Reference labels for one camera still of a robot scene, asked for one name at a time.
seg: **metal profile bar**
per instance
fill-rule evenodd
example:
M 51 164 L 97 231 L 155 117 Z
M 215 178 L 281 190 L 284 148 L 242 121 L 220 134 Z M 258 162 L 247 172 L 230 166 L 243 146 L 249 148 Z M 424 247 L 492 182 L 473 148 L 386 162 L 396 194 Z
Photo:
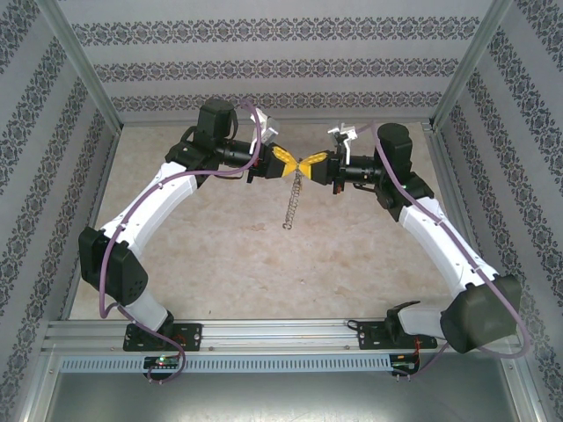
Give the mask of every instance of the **metal profile bar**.
M 82 78 L 84 85 L 94 99 L 104 119 L 106 119 L 107 124 L 113 131 L 121 129 L 123 124 L 121 123 L 119 114 L 107 95 L 106 90 L 104 90 L 96 71 L 82 49 L 80 41 L 78 41 L 77 36 L 74 34 L 69 21 L 62 13 L 58 2 L 56 0 L 37 0 L 37 5 L 55 33 L 56 38 L 64 48 L 66 55 L 69 57 L 78 75 Z
M 22 411 L 18 415 L 18 422 L 44 421 L 47 418 L 49 405 L 55 385 L 60 373 L 62 358 L 55 355 L 40 356 L 33 371 L 30 389 Z
M 479 25 L 477 32 L 475 32 L 470 46 L 465 52 L 464 58 L 459 63 L 459 66 L 457 66 L 448 88 L 446 88 L 446 91 L 443 93 L 436 107 L 436 111 L 432 117 L 435 127 L 441 127 L 443 122 L 448 118 L 467 79 L 469 79 L 469 76 L 475 70 L 479 59 L 486 50 L 486 46 L 491 38 L 493 38 L 494 33 L 508 11 L 508 7 L 510 7 L 512 3 L 512 0 L 494 0 L 491 3 L 486 15 L 483 17 L 481 25 Z
M 502 369 L 507 380 L 516 413 L 521 421 L 546 422 L 544 409 L 532 381 L 526 359 L 503 360 Z
M 254 321 L 178 321 L 203 324 L 203 354 L 350 354 L 412 353 L 413 349 L 361 351 L 356 332 L 346 327 L 347 320 L 254 320 Z M 128 323 L 124 321 L 60 321 L 50 323 L 41 354 L 57 355 L 135 355 L 122 350 Z M 518 338 L 492 344 L 497 351 L 518 347 Z M 433 353 L 435 350 L 422 350 Z M 158 353 L 136 353 L 156 355 Z
M 415 116 L 394 117 L 392 115 L 377 114 L 373 115 L 358 115 L 357 113 L 347 114 L 331 114 L 326 117 L 310 116 L 299 117 L 296 115 L 284 115 L 280 110 L 272 110 L 272 115 L 280 123 L 284 125 L 330 125 L 335 120 L 346 121 L 355 124 L 370 123 L 371 121 L 386 123 L 392 121 L 394 123 L 417 123 L 428 120 L 428 114 L 419 114 Z M 247 119 L 244 114 L 239 115 L 239 125 L 251 125 L 251 120 Z M 182 126 L 188 127 L 197 123 L 197 116 L 187 117 L 185 119 L 169 119 L 169 120 L 128 120 L 125 124 L 127 127 L 159 127 L 159 126 Z
M 473 235 L 461 191 L 456 182 L 456 175 L 448 158 L 448 153 L 445 150 L 442 135 L 436 132 L 430 123 L 422 124 L 422 129 L 427 140 L 430 159 L 435 169 L 438 185 L 442 191 L 446 214 L 461 236 L 477 251 L 479 248 Z

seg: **aluminum frame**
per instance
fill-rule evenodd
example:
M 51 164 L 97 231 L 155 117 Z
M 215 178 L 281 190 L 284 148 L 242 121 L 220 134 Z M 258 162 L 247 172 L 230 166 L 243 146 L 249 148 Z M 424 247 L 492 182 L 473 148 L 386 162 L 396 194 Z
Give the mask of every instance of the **aluminum frame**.
M 341 355 L 358 357 L 374 354 L 412 353 L 404 350 L 360 350 L 357 333 L 345 319 L 179 321 L 203 324 L 201 350 L 190 356 Z M 128 353 L 122 349 L 126 321 L 57 321 L 48 325 L 40 357 L 19 422 L 45 420 L 65 357 L 155 356 L 160 353 Z M 520 347 L 517 336 L 495 342 L 497 352 Z M 424 354 L 436 350 L 422 350 Z M 448 349 L 446 353 L 455 353 Z M 545 414 L 531 382 L 525 360 L 504 360 L 504 374 L 516 412 L 523 422 L 544 422 Z
M 84 85 L 104 116 L 104 119 L 106 119 L 106 123 L 113 131 L 121 129 L 123 123 L 121 122 L 120 116 L 99 80 L 96 70 L 94 70 L 90 60 L 80 45 L 80 41 L 78 41 L 69 21 L 64 16 L 64 13 L 62 13 L 58 2 L 56 0 L 37 0 L 37 5 L 55 33 L 56 38 L 64 47 L 65 53 L 69 57 L 78 75 L 83 80 Z

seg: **beige floor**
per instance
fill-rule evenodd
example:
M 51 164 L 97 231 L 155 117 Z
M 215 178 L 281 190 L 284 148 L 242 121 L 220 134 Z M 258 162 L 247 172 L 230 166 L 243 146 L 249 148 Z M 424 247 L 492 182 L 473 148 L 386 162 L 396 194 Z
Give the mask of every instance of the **beige floor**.
M 419 124 L 409 125 L 413 168 L 440 199 Z M 149 182 L 183 127 L 125 127 L 97 227 Z M 295 157 L 330 149 L 326 126 L 282 126 L 277 142 Z M 249 140 L 251 126 L 241 126 Z M 354 154 L 373 154 L 369 133 Z M 377 204 L 374 194 L 305 180 L 294 227 L 282 228 L 293 175 L 210 178 L 180 204 L 142 258 L 154 296 L 176 318 L 383 317 L 396 304 L 446 305 L 448 290 L 425 252 Z M 113 313 L 110 317 L 118 318 Z M 81 283 L 71 318 L 97 319 L 97 292 Z

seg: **patterned wallpaper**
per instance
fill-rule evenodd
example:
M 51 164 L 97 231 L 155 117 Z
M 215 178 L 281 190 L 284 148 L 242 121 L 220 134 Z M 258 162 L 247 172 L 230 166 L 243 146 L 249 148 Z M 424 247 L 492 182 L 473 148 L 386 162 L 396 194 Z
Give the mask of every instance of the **patterned wallpaper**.
M 563 420 L 562 22 L 555 2 L 514 2 L 442 128 L 481 252 L 523 284 L 549 420 Z
M 489 4 L 60 2 L 126 123 L 192 119 L 209 95 L 279 118 L 427 118 Z
M 113 133 L 37 5 L 0 6 L 0 421 L 15 415 L 45 323 L 77 267 Z

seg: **purple cable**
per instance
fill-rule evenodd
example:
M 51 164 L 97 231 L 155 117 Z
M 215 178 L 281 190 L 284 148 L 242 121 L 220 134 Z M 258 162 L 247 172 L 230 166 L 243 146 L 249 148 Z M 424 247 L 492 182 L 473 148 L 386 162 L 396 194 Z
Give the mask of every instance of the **purple cable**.
M 368 129 L 371 129 L 371 127 L 372 127 L 373 125 L 375 125 L 375 122 L 372 121 L 371 123 L 368 123 L 366 126 L 360 127 L 360 128 L 359 128 L 358 130 L 356 130 L 355 132 L 356 132 L 357 134 L 360 134 L 360 133 L 362 133 L 362 132 L 365 132 L 365 131 L 368 130 Z
M 240 102 L 240 104 L 246 111 L 250 112 L 254 116 L 254 123 L 256 125 L 256 137 L 257 137 L 256 148 L 254 148 L 254 152 L 252 153 L 252 157 L 251 157 L 250 161 L 248 163 L 246 163 L 245 165 L 243 165 L 242 167 L 239 167 L 239 168 L 234 169 L 234 170 L 229 170 L 229 171 L 214 171 L 214 170 L 185 171 L 183 173 L 174 174 L 173 176 L 170 176 L 168 178 L 164 178 L 163 180 L 160 181 L 160 183 L 153 185 L 150 189 L 147 190 L 147 192 L 145 192 L 131 206 L 129 211 L 127 211 L 127 213 L 125 214 L 125 216 L 121 220 L 121 224 L 117 227 L 117 229 L 113 233 L 113 236 L 109 240 L 109 243 L 107 244 L 107 247 L 106 247 L 106 251 L 104 253 L 104 257 L 102 259 L 102 266 L 101 266 L 101 269 L 100 269 L 100 276 L 99 276 L 99 315 L 102 318 L 106 319 L 107 316 L 109 315 L 110 310 L 115 308 L 116 306 L 118 306 L 119 307 L 118 309 L 121 312 L 121 314 L 123 314 L 129 321 L 131 321 L 133 324 L 137 325 L 142 330 L 145 330 L 148 333 L 152 334 L 153 336 L 170 343 L 171 345 L 173 345 L 174 347 L 176 347 L 179 350 L 179 353 L 182 356 L 182 364 L 181 364 L 180 370 L 175 372 L 170 377 L 166 378 L 166 380 L 160 381 L 159 382 L 160 384 L 162 384 L 164 382 L 171 381 L 176 376 L 178 376 L 181 373 L 181 371 L 184 369 L 184 366 L 186 365 L 186 354 L 184 353 L 184 349 L 182 348 L 182 346 L 180 346 L 175 341 L 173 341 L 173 340 L 171 340 L 171 339 L 169 339 L 169 338 L 167 338 L 167 337 L 165 337 L 161 334 L 158 334 L 157 332 L 151 330 L 149 327 L 147 327 L 147 326 L 139 323 L 138 321 L 136 321 L 117 302 L 112 303 L 111 305 L 109 305 L 106 308 L 107 264 L 109 262 L 109 257 L 112 253 L 113 246 L 115 245 L 115 242 L 117 241 L 117 238 L 119 237 L 120 233 L 125 229 L 125 226 L 127 225 L 129 219 L 135 213 L 135 211 L 141 206 L 141 204 L 143 204 L 152 195 L 152 193 L 155 192 L 157 189 L 162 189 L 163 185 L 166 185 L 167 183 L 170 183 L 177 178 L 184 178 L 184 177 L 187 177 L 187 176 L 202 176 L 202 175 L 205 175 L 205 176 L 231 176 L 233 174 L 238 174 L 238 173 L 241 173 L 245 170 L 248 170 L 256 162 L 256 160 L 258 160 L 258 156 L 260 154 L 260 148 L 261 148 L 261 145 L 262 145 L 262 131 L 261 131 L 262 129 L 260 127 L 260 118 L 258 116 L 258 112 L 256 111 L 256 107 L 254 107 L 254 105 L 250 101 L 243 99 Z M 154 381 L 152 378 L 150 378 L 150 371 L 148 373 L 148 377 L 149 377 L 150 382 Z
M 485 284 L 487 284 L 488 287 L 493 291 L 494 295 L 499 298 L 501 303 L 506 307 L 507 311 L 514 318 L 516 324 L 520 327 L 520 330 L 522 331 L 523 345 L 522 345 L 522 349 L 519 352 L 509 354 L 509 353 L 493 352 L 492 350 L 486 349 L 485 347 L 478 347 L 478 349 L 481 352 L 487 353 L 498 359 L 517 359 L 524 356 L 530 350 L 531 339 L 530 339 L 530 334 L 528 333 L 528 329 L 526 328 L 524 321 L 518 315 L 518 312 L 516 312 L 514 307 L 510 304 L 507 298 L 504 297 L 501 291 L 487 278 L 485 273 L 483 273 L 483 271 L 477 265 L 477 262 L 475 262 L 475 260 L 473 259 L 472 255 L 465 250 L 464 246 L 459 241 L 457 236 L 451 231 L 450 227 L 448 227 L 446 224 L 442 224 L 442 220 L 438 218 L 437 215 L 434 215 L 432 212 L 426 209 L 415 198 L 413 198 L 405 189 L 403 189 L 403 186 L 398 181 L 397 176 L 395 176 L 391 164 L 389 163 L 389 160 L 385 155 L 384 149 L 381 146 L 381 141 L 379 141 L 379 138 L 377 137 L 375 123 L 373 123 L 371 126 L 371 134 L 373 135 L 373 138 L 376 142 L 377 153 L 379 154 L 379 157 L 381 158 L 381 161 L 384 164 L 384 167 L 387 170 L 387 173 L 389 174 L 389 177 L 391 178 L 391 181 L 393 182 L 397 190 L 401 193 L 401 195 L 403 195 L 407 200 L 409 200 L 411 204 L 415 205 L 420 211 L 422 211 L 422 213 L 424 213 L 428 218 L 430 218 L 436 225 L 442 227 L 442 229 L 448 234 L 448 236 L 450 237 L 452 242 L 456 245 L 456 247 L 459 249 L 459 251 L 464 255 L 464 258 L 467 259 L 469 264 L 472 266 L 473 271 L 475 271 L 479 275 L 479 277 L 485 282 Z
M 412 374 L 411 378 L 416 378 L 420 374 L 424 374 L 428 370 L 429 367 L 433 366 L 436 363 L 438 358 L 443 355 L 443 353 L 446 351 L 446 349 L 448 347 L 450 347 L 450 345 L 448 343 L 444 343 L 442 348 L 438 351 L 438 353 L 435 354 L 434 357 L 431 360 L 429 360 L 426 365 L 424 365 L 421 369 L 419 369 L 416 372 L 416 374 Z
M 184 349 L 182 348 L 181 345 L 179 345 L 178 343 L 176 343 L 174 340 L 167 338 L 166 336 L 163 336 L 162 334 L 160 334 L 159 332 L 156 332 L 154 330 L 151 330 L 149 327 L 147 327 L 146 325 L 143 325 L 141 323 L 139 323 L 138 321 L 136 321 L 131 314 L 129 314 L 121 305 L 118 305 L 117 310 L 125 317 L 127 318 L 129 321 L 131 321 L 133 324 L 135 324 L 137 327 L 139 327 L 141 330 L 145 330 L 147 331 L 149 334 L 153 335 L 156 338 L 160 338 L 161 340 L 165 341 L 166 343 L 169 343 L 171 345 L 173 345 L 174 347 L 176 347 L 179 351 L 179 356 L 182 358 L 182 363 L 180 364 L 178 370 L 176 372 L 174 372 L 172 375 L 170 375 L 168 378 L 165 378 L 163 380 L 155 380 L 154 378 L 150 377 L 150 374 L 152 374 L 152 370 L 155 367 L 150 367 L 149 371 L 147 372 L 147 378 L 149 379 L 150 383 L 153 382 L 157 382 L 158 384 L 162 385 L 164 383 L 170 382 L 172 381 L 174 378 L 178 377 L 182 371 L 184 370 L 184 368 L 186 367 L 186 352 L 184 352 Z

